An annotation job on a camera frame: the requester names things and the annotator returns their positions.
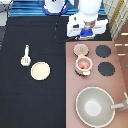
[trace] small ceramic pot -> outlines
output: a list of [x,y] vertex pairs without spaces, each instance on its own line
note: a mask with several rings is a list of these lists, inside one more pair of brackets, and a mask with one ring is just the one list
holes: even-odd
[[[88,68],[87,69],[82,69],[79,66],[80,62],[86,62],[88,64]],[[90,75],[90,71],[92,69],[92,60],[89,57],[84,56],[83,54],[78,55],[78,59],[76,60],[76,65],[75,65],[75,70],[78,74],[80,75]]]

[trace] round black pad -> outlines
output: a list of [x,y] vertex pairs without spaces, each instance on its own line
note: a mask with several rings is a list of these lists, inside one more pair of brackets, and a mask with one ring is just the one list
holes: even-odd
[[114,66],[109,62],[102,62],[98,66],[100,74],[103,76],[112,76],[115,72]]
[[105,58],[111,54],[111,49],[106,45],[99,45],[96,48],[96,54],[102,58]]

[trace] pink mat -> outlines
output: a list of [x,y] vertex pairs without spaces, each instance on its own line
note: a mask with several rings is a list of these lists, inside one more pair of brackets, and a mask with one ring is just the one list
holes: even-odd
[[[86,44],[89,48],[88,57],[93,61],[93,67],[89,76],[78,76],[75,72],[75,61],[77,56],[73,53],[76,44]],[[66,128],[90,128],[78,117],[75,110],[75,102],[78,93],[89,86],[97,86],[106,90],[115,103],[125,99],[125,83],[113,41],[80,41],[66,43]],[[106,58],[99,57],[96,53],[98,45],[107,45],[111,48],[111,55]],[[112,76],[102,76],[98,71],[101,62],[110,62],[115,67]],[[128,128],[128,110],[120,112],[116,110],[113,121],[105,128]]]

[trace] small plate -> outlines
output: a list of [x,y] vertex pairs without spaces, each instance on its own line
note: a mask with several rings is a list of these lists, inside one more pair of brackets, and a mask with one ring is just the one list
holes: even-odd
[[44,80],[50,74],[50,67],[45,62],[35,63],[31,68],[31,76],[35,80]]

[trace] white ceramic bowl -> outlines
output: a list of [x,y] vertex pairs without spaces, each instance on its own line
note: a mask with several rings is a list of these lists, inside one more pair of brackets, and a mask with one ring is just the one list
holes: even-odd
[[76,111],[80,119],[95,128],[105,127],[115,116],[112,97],[99,87],[87,87],[76,98]]

